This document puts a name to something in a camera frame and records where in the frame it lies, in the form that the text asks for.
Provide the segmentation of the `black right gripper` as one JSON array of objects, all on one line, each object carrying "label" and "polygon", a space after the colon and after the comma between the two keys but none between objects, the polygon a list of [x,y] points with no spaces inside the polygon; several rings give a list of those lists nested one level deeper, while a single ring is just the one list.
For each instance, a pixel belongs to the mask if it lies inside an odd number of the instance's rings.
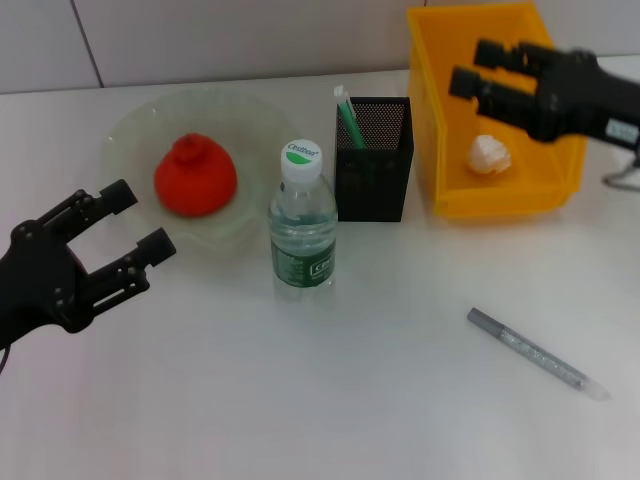
[{"label": "black right gripper", "polygon": [[595,55],[528,42],[506,49],[478,41],[474,64],[538,75],[535,97],[455,67],[449,94],[477,101],[476,113],[517,127],[541,142],[581,135],[622,148],[639,146],[639,84],[603,70]]}]

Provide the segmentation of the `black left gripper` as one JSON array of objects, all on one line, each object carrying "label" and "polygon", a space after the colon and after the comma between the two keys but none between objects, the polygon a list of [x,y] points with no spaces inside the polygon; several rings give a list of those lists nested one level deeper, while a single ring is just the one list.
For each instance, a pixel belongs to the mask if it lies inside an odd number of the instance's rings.
[{"label": "black left gripper", "polygon": [[176,253],[163,228],[89,275],[66,244],[137,202],[127,182],[119,179],[97,197],[80,189],[38,221],[28,220],[13,229],[1,258],[2,348],[48,325],[78,333],[90,325],[90,316],[95,318],[150,288],[145,269]]}]

